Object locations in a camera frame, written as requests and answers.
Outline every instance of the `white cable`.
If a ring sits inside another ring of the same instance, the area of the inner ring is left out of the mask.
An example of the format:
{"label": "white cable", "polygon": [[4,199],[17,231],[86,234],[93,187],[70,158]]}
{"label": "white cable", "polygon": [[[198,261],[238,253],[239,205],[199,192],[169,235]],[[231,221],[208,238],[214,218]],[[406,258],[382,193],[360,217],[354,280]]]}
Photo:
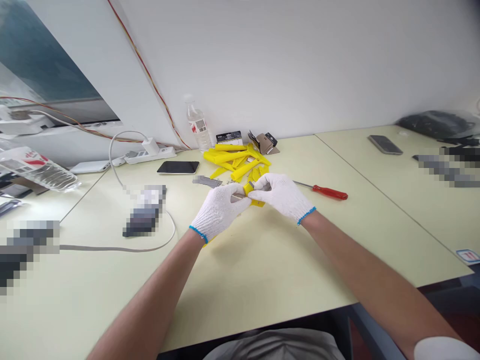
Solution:
{"label": "white cable", "polygon": [[98,137],[101,137],[101,138],[104,138],[104,136],[102,135],[99,135],[99,134],[96,134],[94,132],[91,132],[91,131],[88,131],[82,127],[79,127],[79,126],[76,126],[76,125],[73,125],[69,122],[66,122],[66,121],[63,121],[63,120],[60,120],[59,118],[56,118],[55,116],[53,115],[50,115],[48,112],[45,112],[45,111],[41,111],[41,110],[29,110],[30,113],[36,113],[36,114],[42,114],[42,115],[45,115],[47,118],[50,118],[52,120],[55,120],[55,121],[58,121],[59,123],[62,123],[62,124],[65,124],[65,125],[68,125],[74,129],[77,129],[77,130],[81,130],[85,133],[88,133],[88,134],[92,134],[92,135],[95,135],[95,136],[98,136]]}
{"label": "white cable", "polygon": [[[117,138],[118,135],[121,135],[123,133],[137,133],[137,134],[140,134],[142,135],[145,140],[147,140],[147,137],[141,133],[140,131],[134,131],[134,130],[125,130],[125,131],[120,131],[118,133],[116,133],[115,135],[113,135],[113,137],[111,138],[111,141],[110,141],[110,146],[108,147],[108,160],[110,161],[110,167],[111,169],[113,170],[113,173],[116,177],[116,180],[118,181],[118,183],[120,184],[120,186],[122,187],[122,189],[124,189],[128,194],[130,194],[126,188],[126,186],[122,183],[122,181],[120,180],[118,174],[117,174],[117,171],[115,170],[115,166],[112,165],[112,146],[113,146],[113,143],[115,141],[115,139]],[[120,251],[120,252],[128,252],[128,253],[146,253],[146,252],[151,252],[151,251],[155,251],[155,250],[158,250],[158,249],[161,249],[163,248],[164,246],[166,246],[173,238],[174,238],[174,235],[175,235],[175,231],[177,231],[177,227],[175,226],[175,221],[174,221],[174,218],[172,217],[172,215],[170,215],[170,213],[165,210],[166,214],[168,215],[168,217],[170,218],[170,221],[171,221],[171,225],[173,226],[173,231],[171,233],[171,236],[170,238],[168,239],[167,242],[165,242],[164,244],[160,245],[160,246],[157,246],[157,247],[153,247],[153,248],[147,248],[147,249],[132,249],[132,248],[128,248],[128,247],[116,247],[116,246],[82,246],[82,245],[68,245],[68,244],[64,244],[64,245],[60,245],[60,250],[73,250],[73,251]]]}
{"label": "white cable", "polygon": [[175,231],[177,231],[177,227],[175,226],[175,221],[172,215],[165,210],[167,215],[170,217],[171,224],[173,225],[173,231],[171,233],[170,238],[166,243],[163,245],[153,247],[153,248],[148,248],[148,249],[132,249],[128,247],[115,247],[115,246],[81,246],[81,245],[60,245],[60,250],[73,250],[73,251],[122,251],[122,252],[127,252],[127,253],[147,253],[151,251],[155,251],[158,249],[163,248],[166,246],[173,238],[175,235]]}
{"label": "white cable", "polygon": [[[94,131],[90,131],[90,130],[87,130],[87,129],[81,127],[81,126],[73,125],[73,124],[71,124],[71,123],[69,123],[69,122],[60,120],[59,118],[57,118],[57,117],[55,117],[55,116],[53,116],[53,115],[50,115],[48,112],[41,111],[41,110],[29,110],[28,112],[29,112],[29,113],[42,114],[42,115],[45,115],[46,117],[48,117],[48,118],[50,118],[50,119],[52,119],[52,120],[55,120],[55,121],[57,121],[57,122],[59,122],[59,123],[68,125],[68,126],[74,128],[74,129],[83,131],[83,132],[85,132],[85,133],[87,133],[87,134],[92,134],[92,135],[98,136],[98,137],[100,137],[100,138],[109,139],[109,137],[106,137],[106,136],[104,136],[104,135],[100,135],[100,133],[97,133],[97,132],[94,132]],[[171,147],[173,147],[174,149],[178,149],[177,151],[179,151],[179,152],[185,151],[185,150],[182,149],[182,148],[178,148],[176,145],[169,145],[169,144],[166,144],[166,143],[161,143],[160,145],[163,145],[163,146],[171,146]]]}
{"label": "white cable", "polygon": [[127,188],[124,186],[124,184],[120,181],[120,178],[119,178],[119,176],[117,175],[117,170],[115,170],[115,166],[113,166],[113,164],[112,164],[112,146],[114,145],[114,141],[115,141],[115,139],[117,138],[117,136],[120,135],[120,134],[123,134],[123,133],[137,133],[137,134],[142,135],[142,136],[145,138],[145,140],[147,140],[147,137],[146,137],[144,134],[142,134],[140,131],[125,130],[125,131],[117,132],[117,133],[116,133],[115,135],[113,135],[113,137],[111,138],[110,146],[108,147],[108,161],[110,161],[110,167],[111,167],[111,169],[113,170],[113,174],[115,175],[116,180],[117,180],[118,183],[120,184],[121,188],[128,193],[129,191],[128,191]]}

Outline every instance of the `blue glove cuff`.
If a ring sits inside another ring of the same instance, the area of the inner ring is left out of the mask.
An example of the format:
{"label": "blue glove cuff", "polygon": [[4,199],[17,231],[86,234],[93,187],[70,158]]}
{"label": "blue glove cuff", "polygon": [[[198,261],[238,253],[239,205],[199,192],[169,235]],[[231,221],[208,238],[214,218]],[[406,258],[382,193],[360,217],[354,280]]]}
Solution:
{"label": "blue glove cuff", "polygon": [[207,239],[207,235],[201,233],[200,231],[198,231],[198,230],[197,230],[195,227],[193,227],[192,225],[190,225],[189,228],[192,229],[194,232],[196,232],[198,235],[200,235],[200,237],[201,237],[203,240],[205,240],[205,244],[208,244],[208,243],[209,243],[209,240]]}
{"label": "blue glove cuff", "polygon": [[313,213],[315,210],[317,210],[317,208],[314,206],[310,209],[309,212],[307,212],[305,215],[303,215],[300,220],[298,220],[298,222],[296,223],[297,225],[300,225],[300,223],[302,222],[302,220],[307,216],[307,215],[310,215],[311,213]]}

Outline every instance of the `gloved hand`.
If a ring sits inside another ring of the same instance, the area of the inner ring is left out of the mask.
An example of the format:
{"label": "gloved hand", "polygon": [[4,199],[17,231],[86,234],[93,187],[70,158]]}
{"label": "gloved hand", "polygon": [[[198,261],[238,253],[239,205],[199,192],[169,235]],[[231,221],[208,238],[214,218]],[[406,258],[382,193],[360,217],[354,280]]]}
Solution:
{"label": "gloved hand", "polygon": [[297,185],[283,174],[266,173],[258,179],[254,191],[249,192],[248,197],[273,206],[280,214],[294,219],[297,225],[316,210]]}
{"label": "gloved hand", "polygon": [[245,195],[244,188],[239,183],[231,183],[210,190],[191,223],[190,229],[195,230],[206,244],[226,230],[252,203],[248,197],[231,202],[230,197],[233,194]]}

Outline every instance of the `bottle label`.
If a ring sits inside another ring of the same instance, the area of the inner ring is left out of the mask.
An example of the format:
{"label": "bottle label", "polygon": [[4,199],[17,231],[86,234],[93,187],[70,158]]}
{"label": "bottle label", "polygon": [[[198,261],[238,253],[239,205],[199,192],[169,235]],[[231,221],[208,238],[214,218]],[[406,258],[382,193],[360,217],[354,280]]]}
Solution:
{"label": "bottle label", "polygon": [[0,154],[0,158],[0,166],[19,175],[38,170],[49,162],[45,156],[33,151],[28,146],[4,151]]}
{"label": "bottle label", "polygon": [[203,133],[207,130],[207,125],[205,125],[205,118],[190,122],[191,131],[194,134]]}

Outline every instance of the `light yellow desk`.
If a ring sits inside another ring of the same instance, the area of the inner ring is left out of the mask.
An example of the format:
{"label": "light yellow desk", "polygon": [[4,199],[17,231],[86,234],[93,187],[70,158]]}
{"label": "light yellow desk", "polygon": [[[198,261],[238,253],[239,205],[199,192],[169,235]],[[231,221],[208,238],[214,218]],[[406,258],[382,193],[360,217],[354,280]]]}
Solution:
{"label": "light yellow desk", "polygon": [[[47,191],[40,195],[31,193],[20,199],[23,202],[22,206],[0,217],[0,244],[2,245],[6,241],[7,229],[18,228],[18,221],[62,221],[103,175],[103,172],[79,175],[81,185],[75,191],[66,193]],[[0,197],[0,204],[8,201],[10,199]]]}
{"label": "light yellow desk", "polygon": [[[369,135],[388,137],[403,155],[381,153],[367,139]],[[471,249],[480,254],[480,188],[448,187],[412,159],[446,144],[395,125],[316,136],[451,252]]]}
{"label": "light yellow desk", "polygon": [[[338,202],[301,188],[318,210],[415,286],[471,274],[470,269],[412,221],[315,136],[280,140],[270,170],[349,194]],[[175,160],[215,166],[198,151]],[[162,160],[123,165],[132,191],[165,184],[166,209],[178,233],[159,251],[61,252],[45,255],[24,286],[0,304],[0,357],[84,358],[123,306],[186,231],[209,187],[191,175],[158,175]],[[132,205],[112,171],[62,221],[62,244],[152,247],[172,230],[164,216],[152,237],[122,238]],[[307,232],[266,205],[252,206],[205,247],[175,310],[164,351],[327,311],[356,299]]]}

